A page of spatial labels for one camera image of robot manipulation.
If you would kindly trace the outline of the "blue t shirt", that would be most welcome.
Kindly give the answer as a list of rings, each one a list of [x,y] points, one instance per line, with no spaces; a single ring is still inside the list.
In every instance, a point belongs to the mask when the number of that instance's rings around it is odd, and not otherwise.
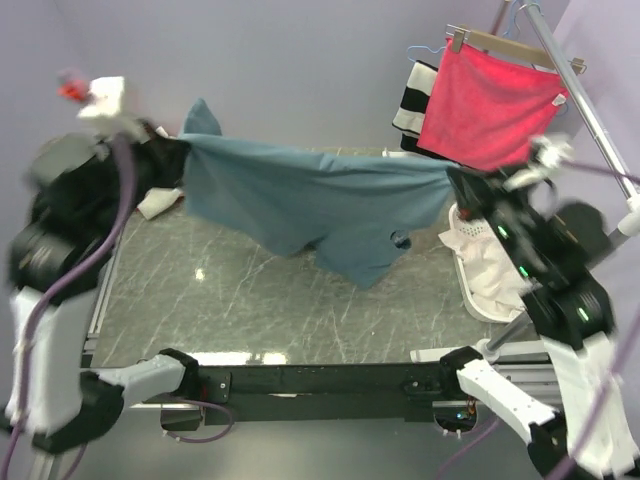
[[[407,253],[451,192],[448,163],[422,157],[339,156],[223,135],[197,100],[180,139],[191,150],[190,214],[242,232],[278,256],[306,248],[318,267],[362,289]]]

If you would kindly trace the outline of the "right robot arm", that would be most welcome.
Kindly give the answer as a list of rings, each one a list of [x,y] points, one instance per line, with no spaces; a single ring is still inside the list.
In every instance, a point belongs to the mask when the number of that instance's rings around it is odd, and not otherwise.
[[[484,219],[532,284],[522,302],[552,363],[562,405],[534,399],[473,347],[441,358],[440,390],[484,403],[520,436],[544,478],[637,476],[639,448],[619,385],[632,342],[618,338],[611,299],[590,271],[613,250],[601,213],[581,201],[539,213],[522,170],[506,176],[451,168],[447,174],[463,218]]]

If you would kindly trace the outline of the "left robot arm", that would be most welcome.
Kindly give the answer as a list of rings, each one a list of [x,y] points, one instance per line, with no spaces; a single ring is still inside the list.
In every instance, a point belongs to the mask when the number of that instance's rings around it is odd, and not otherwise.
[[[150,190],[182,182],[189,144],[148,123],[142,133],[70,133],[45,144],[27,170],[35,197],[8,251],[16,343],[1,427],[48,454],[104,436],[129,406],[201,391],[198,362],[171,348],[112,373],[81,365],[101,274],[132,211]]]

